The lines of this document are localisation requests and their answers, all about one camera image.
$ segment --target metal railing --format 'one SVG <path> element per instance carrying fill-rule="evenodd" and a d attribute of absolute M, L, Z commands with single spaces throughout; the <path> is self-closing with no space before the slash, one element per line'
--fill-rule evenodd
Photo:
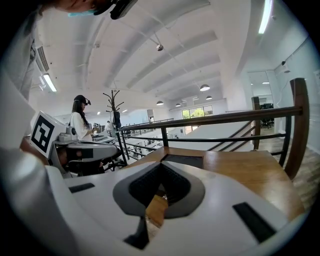
<path fill-rule="evenodd" d="M 302 113 L 302 109 L 300 107 L 285 107 L 285 108 L 277 108 L 277 109 L 263 109 L 263 110 L 251 110 L 237 113 L 228 113 L 228 114 L 221 114 L 221 115 L 214 115 L 208 117 L 197 117 L 192 119 L 181 119 L 181 120 L 173 120 L 161 123 L 150 123 L 150 124 L 143 124 L 143 125 L 133 125 L 130 126 L 131 130 L 140 130 L 143 129 L 161 129 L 162 138 L 155 138 L 155 137 L 134 137 L 138 140 L 153 140 L 153 141 L 161 141 L 164 147 L 169 146 L 169 142 L 194 142 L 194 143 L 225 143 L 225 142 L 248 142 L 248 141 L 257 141 L 257 140 L 266 140 L 272 138 L 284 138 L 284 143 L 282 150 L 279 152 L 273 152 L 272 155 L 281 155 L 279 164 L 283 166 L 284 160 L 286 159 L 289 141 L 290 141 L 290 132 L 291 132 L 291 116 L 298 116 Z M 254 136 L 240 136 L 240 137 L 227 137 L 227 138 L 168 138 L 167 137 L 167 128 L 170 127 L 181 127 L 181 126 L 197 126 L 197 125 L 212 125 L 212 124 L 222 124 L 222 123 L 234 123 L 234 122 L 242 122 L 242 121 L 255 121 L 257 119 L 262 118 L 286 118 L 286 129 L 285 133 L 275 133 L 269 135 L 254 135 Z M 133 145 L 126 142 L 126 139 L 132 139 L 131 136 L 126 136 L 124 134 L 124 128 L 119 129 L 121 135 L 118 132 L 118 142 L 124 145 L 124 150 L 126 151 L 126 155 L 129 158 L 136 158 L 129 155 L 129 152 L 132 150 L 127 149 L 127 145 L 132 145 L 137 148 L 144 148 L 148 150 L 155 150 L 151 147 L 140 146 L 140 145 Z M 138 155 L 145 156 L 144 154 L 135 152 Z"/>
<path fill-rule="evenodd" d="M 153 141 L 161 141 L 164 147 L 169 146 L 169 142 L 193 142 L 193 143 L 225 143 L 225 142 L 245 142 L 253 141 L 255 149 L 256 145 L 259 146 L 260 140 L 273 139 L 273 138 L 284 138 L 283 146 L 281 151 L 272 152 L 273 156 L 280 155 L 279 164 L 283 167 L 290 143 L 290 135 L 291 135 L 291 126 L 292 126 L 292 117 L 295 116 L 294 122 L 294 136 L 292 140 L 292 147 L 289 155 L 288 162 L 285 166 L 285 171 L 288 176 L 293 179 L 298 172 L 299 166 L 301 165 L 302 158 L 306 149 L 309 125 L 306 120 L 309 120 L 309 100 L 307 95 L 307 87 L 304 78 L 296 78 L 295 80 L 290 81 L 291 89 L 293 96 L 295 98 L 295 106 L 291 107 L 283 107 L 283 108 L 275 108 L 275 109 L 262 109 L 262 110 L 249 110 L 244 112 L 233 112 L 226 114 L 219 114 L 207 117 L 196 117 L 191 119 L 180 119 L 180 120 L 170 120 L 165 122 L 158 123 L 148 123 L 148 124 L 140 124 L 140 125 L 131 125 L 126 126 L 125 128 L 119 129 L 117 132 L 118 143 L 120 149 L 123 151 L 122 144 L 124 145 L 124 149 L 126 151 L 126 155 L 129 158 L 133 158 L 137 160 L 137 158 L 129 155 L 129 152 L 132 150 L 127 149 L 127 145 L 132 145 L 126 143 L 126 139 L 132 139 L 131 136 L 124 135 L 124 131 L 130 129 L 132 131 L 142 130 L 142 129 L 161 129 L 162 138 L 154 138 L 154 137 L 134 137 L 138 140 L 153 140 Z M 285 133 L 275 133 L 269 135 L 257 135 L 256 130 L 259 131 L 260 134 L 260 120 L 262 119 L 272 119 L 272 118 L 285 118 Z M 202 125 L 214 125 L 214 124 L 224 124 L 224 123 L 235 123 L 235 122 L 243 122 L 250 121 L 255 122 L 254 127 L 250 129 L 250 131 L 254 131 L 252 136 L 240 136 L 240 137 L 227 137 L 227 138 L 168 138 L 167 137 L 167 128 L 172 127 L 185 127 L 185 126 L 202 126 Z M 144 148 L 151 151 L 154 151 L 154 148 L 133 145 L 137 148 Z"/>

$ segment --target coat rack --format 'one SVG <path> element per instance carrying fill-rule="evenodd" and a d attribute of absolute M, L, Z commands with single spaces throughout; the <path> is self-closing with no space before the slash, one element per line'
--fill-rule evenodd
<path fill-rule="evenodd" d="M 111 90 L 111 97 L 110 97 L 108 94 L 103 93 L 104 95 L 106 95 L 106 96 L 108 96 L 108 97 L 110 98 L 110 99 L 108 99 L 108 101 L 109 101 L 109 103 L 110 103 L 111 106 L 107 105 L 107 107 L 108 107 L 108 108 L 111 108 L 112 110 L 111 110 L 111 111 L 106 110 L 106 112 L 109 112 L 109 113 L 113 112 L 113 120 L 114 120 L 114 122 L 117 121 L 116 112 L 120 109 L 120 108 L 118 108 L 118 107 L 119 107 L 121 104 L 125 103 L 125 102 L 122 102 L 122 103 L 120 103 L 119 105 L 116 106 L 116 104 L 115 104 L 115 98 L 116 98 L 116 96 L 117 96 L 117 94 L 118 94 L 119 92 L 120 92 L 120 91 L 118 90 L 118 91 L 115 93 L 115 95 L 114 95 L 114 91 Z M 122 158 L 123 158 L 123 161 L 124 161 L 125 165 L 127 166 L 128 164 L 127 164 L 126 156 L 125 156 L 125 153 L 124 153 L 124 149 L 123 149 L 123 147 L 122 147 L 122 143 L 121 143 L 121 139 L 120 139 L 120 135 L 119 135 L 119 131 L 118 131 L 117 125 L 115 126 L 115 128 L 116 128 L 116 136 L 117 136 L 117 139 L 118 139 L 118 144 L 119 144 L 119 147 L 120 147 L 120 151 L 121 151 L 121 154 L 122 154 Z M 124 146 L 125 146 L 126 153 L 128 154 L 128 150 L 127 150 L 126 144 L 124 144 Z"/>
<path fill-rule="evenodd" d="M 118 91 L 115 93 L 115 95 L 114 95 L 114 91 L 111 90 L 111 97 L 110 97 L 108 94 L 103 93 L 104 95 L 106 95 L 106 96 L 108 96 L 108 97 L 110 98 L 110 99 L 108 99 L 108 101 L 109 101 L 109 103 L 110 103 L 111 106 L 107 105 L 107 107 L 108 107 L 108 108 L 111 108 L 112 110 L 111 110 L 111 111 L 106 110 L 106 112 L 109 112 L 109 113 L 113 112 L 113 120 L 114 120 L 114 121 L 117 120 L 117 119 L 116 119 L 116 112 L 120 109 L 120 108 L 118 108 L 118 107 L 119 107 L 121 104 L 125 103 L 125 102 L 122 102 L 122 103 L 120 103 L 119 105 L 116 106 L 116 104 L 115 104 L 115 98 L 116 98 L 116 96 L 117 96 L 117 94 L 118 94 L 119 92 L 120 92 L 120 91 L 118 90 Z"/>

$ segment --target desk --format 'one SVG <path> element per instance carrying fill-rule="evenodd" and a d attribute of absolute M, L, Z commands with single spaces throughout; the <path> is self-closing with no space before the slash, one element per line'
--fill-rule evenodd
<path fill-rule="evenodd" d="M 291 180 L 268 151 L 218 152 L 162 147 L 130 164 L 127 168 L 146 162 L 159 162 L 167 154 L 203 157 L 204 170 L 237 180 L 277 207 L 290 221 L 305 211 Z M 155 204 L 156 202 L 152 201 L 149 206 Z M 147 214 L 154 222 L 162 223 L 153 218 L 159 213 L 153 214 L 153 209 L 150 207 L 147 209 Z"/>

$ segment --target floor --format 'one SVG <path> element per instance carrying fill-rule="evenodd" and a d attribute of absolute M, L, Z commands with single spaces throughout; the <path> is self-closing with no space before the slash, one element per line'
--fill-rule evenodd
<path fill-rule="evenodd" d="M 261 135 L 273 134 L 274 128 L 262 128 Z M 280 151 L 283 146 L 283 139 L 281 138 L 271 138 L 260 140 L 259 150 L 267 150 L 269 152 Z M 291 149 L 291 142 L 289 145 L 288 155 Z M 274 158 L 279 161 L 280 156 L 275 155 Z M 306 210 L 309 210 L 316 200 L 317 194 L 320 190 L 320 155 L 314 151 L 306 148 L 302 164 L 292 181 L 294 187 L 296 188 L 303 206 Z"/>

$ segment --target vr headset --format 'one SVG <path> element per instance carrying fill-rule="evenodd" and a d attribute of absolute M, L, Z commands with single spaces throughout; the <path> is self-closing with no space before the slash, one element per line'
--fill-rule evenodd
<path fill-rule="evenodd" d="M 80 101 L 81 103 L 84 103 L 86 106 L 91 105 L 90 100 L 88 100 L 83 95 L 78 95 L 77 97 L 74 98 L 74 101 Z"/>
<path fill-rule="evenodd" d="M 124 17 L 137 1 L 138 0 L 109 0 L 104 6 L 95 11 L 93 15 L 100 15 L 107 11 L 112 5 L 115 5 L 110 12 L 110 17 L 113 20 L 117 20 Z"/>

